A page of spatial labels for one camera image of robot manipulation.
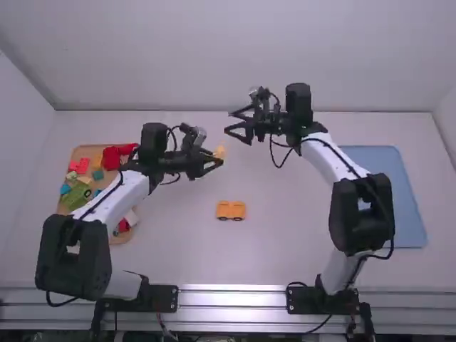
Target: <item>white wall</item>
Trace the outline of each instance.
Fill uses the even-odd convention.
[[[433,110],[454,0],[0,1],[0,38],[57,108],[224,110],[252,85],[316,110]]]
[[[55,112],[0,51],[0,251],[30,186]]]
[[[456,86],[440,101],[432,115],[456,169]]]

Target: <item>metal extrusion rail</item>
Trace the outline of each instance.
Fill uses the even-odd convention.
[[[325,316],[290,316],[285,286],[180,286],[177,313],[162,315],[173,331],[303,333]],[[370,303],[377,333],[456,335],[456,289],[361,288],[360,300]],[[54,301],[67,299],[53,295]],[[60,308],[47,306],[45,294],[33,284],[0,285],[0,329],[87,330],[93,302],[75,301]],[[108,313],[104,329],[114,329]],[[343,333],[346,317],[334,316],[318,332]],[[119,313],[118,330],[159,331],[153,313]]]

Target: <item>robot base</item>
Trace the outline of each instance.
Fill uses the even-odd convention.
[[[329,296],[320,287],[288,286],[286,310],[290,315],[356,315],[359,313],[358,291],[346,289]]]
[[[175,285],[141,286],[138,298],[133,301],[102,299],[106,311],[117,312],[161,312],[173,314],[177,310],[179,288]]]

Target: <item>orange toy car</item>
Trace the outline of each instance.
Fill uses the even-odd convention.
[[[242,221],[246,216],[245,203],[240,201],[229,202],[220,201],[217,205],[217,219],[226,221],[233,219],[234,221]]]

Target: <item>green toy block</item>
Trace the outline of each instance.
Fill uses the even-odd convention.
[[[95,170],[95,171],[92,172],[92,178],[94,180],[102,180],[104,177],[105,177],[105,175],[103,174],[103,170],[102,169]]]
[[[77,182],[68,194],[62,196],[61,203],[73,211],[85,205],[91,193],[92,191],[87,185]]]

